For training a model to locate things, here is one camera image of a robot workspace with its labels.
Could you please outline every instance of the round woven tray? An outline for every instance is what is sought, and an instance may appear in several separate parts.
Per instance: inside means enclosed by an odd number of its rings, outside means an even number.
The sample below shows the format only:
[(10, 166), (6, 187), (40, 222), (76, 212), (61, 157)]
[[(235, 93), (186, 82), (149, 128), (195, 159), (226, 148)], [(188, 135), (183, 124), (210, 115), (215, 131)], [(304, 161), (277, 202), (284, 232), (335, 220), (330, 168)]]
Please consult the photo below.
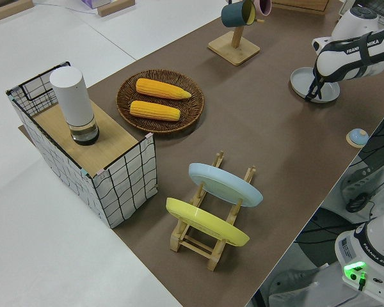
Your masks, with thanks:
[[(147, 78), (179, 86), (190, 92), (192, 96), (189, 99), (172, 100), (139, 94), (136, 92), (135, 86), (136, 81), (139, 78)], [(168, 122), (164, 120), (151, 120), (148, 118), (135, 117), (129, 114), (129, 107), (134, 100), (143, 100), (176, 107), (177, 109), (180, 109), (180, 119), (177, 122)], [(127, 122), (136, 128), (157, 134), (180, 132), (192, 126), (202, 114), (204, 103), (204, 94), (195, 82), (178, 72), (163, 69), (147, 70), (133, 75), (121, 85), (116, 96), (118, 112)]]

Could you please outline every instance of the blue plate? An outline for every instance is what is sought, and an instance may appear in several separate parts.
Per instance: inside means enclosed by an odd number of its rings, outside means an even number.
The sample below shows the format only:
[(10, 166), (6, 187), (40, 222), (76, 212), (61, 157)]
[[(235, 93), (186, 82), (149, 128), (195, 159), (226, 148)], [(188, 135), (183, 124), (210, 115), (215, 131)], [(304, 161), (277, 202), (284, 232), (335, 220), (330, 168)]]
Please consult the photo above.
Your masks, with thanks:
[(192, 163), (189, 176), (196, 185), (204, 183), (205, 191), (229, 203), (236, 204), (242, 200), (243, 207), (255, 207), (263, 200), (263, 195), (254, 186), (211, 165)]

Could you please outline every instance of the gray plate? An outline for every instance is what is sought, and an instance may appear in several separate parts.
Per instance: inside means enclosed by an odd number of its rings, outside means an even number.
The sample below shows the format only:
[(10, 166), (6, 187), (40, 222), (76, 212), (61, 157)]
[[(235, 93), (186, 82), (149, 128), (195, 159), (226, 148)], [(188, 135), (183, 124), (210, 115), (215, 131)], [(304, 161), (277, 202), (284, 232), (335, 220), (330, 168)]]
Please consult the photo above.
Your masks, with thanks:
[[(305, 98), (310, 85), (314, 80), (313, 68), (301, 67), (296, 69), (290, 76), (290, 83), (293, 90), (302, 98)], [(321, 99), (319, 97), (313, 98), (311, 102), (325, 103), (330, 102), (340, 95), (340, 86), (337, 82), (325, 83), (321, 88)]]

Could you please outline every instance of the green indicator light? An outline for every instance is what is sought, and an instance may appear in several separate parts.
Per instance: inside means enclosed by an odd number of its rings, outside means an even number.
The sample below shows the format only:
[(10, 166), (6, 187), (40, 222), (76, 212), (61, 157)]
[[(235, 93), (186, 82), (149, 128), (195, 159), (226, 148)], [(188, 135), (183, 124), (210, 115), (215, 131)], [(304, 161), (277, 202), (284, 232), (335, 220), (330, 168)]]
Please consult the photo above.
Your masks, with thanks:
[(345, 265), (344, 270), (348, 271), (348, 270), (355, 269), (356, 267), (363, 267), (363, 266), (365, 266), (365, 262), (359, 261), (359, 262), (356, 262), (355, 264)]
[(351, 273), (355, 270), (355, 269), (358, 269), (358, 268), (362, 268), (362, 267), (365, 267), (365, 262), (363, 261), (359, 261), (359, 262), (356, 262), (354, 264), (348, 264), (348, 265), (345, 265), (344, 266), (344, 274), (351, 279)]

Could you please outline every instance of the wire mesh basket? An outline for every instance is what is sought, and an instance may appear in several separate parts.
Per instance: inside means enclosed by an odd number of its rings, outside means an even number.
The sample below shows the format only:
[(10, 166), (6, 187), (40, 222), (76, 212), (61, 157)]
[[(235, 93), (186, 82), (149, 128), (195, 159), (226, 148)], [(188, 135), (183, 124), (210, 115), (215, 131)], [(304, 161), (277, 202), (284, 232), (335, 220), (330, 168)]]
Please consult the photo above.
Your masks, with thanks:
[(34, 116), (58, 103), (49, 81), (64, 62), (6, 92), (30, 139), (53, 172), (73, 190), (110, 228), (128, 219), (157, 193), (155, 140), (141, 141), (90, 176), (41, 127)]

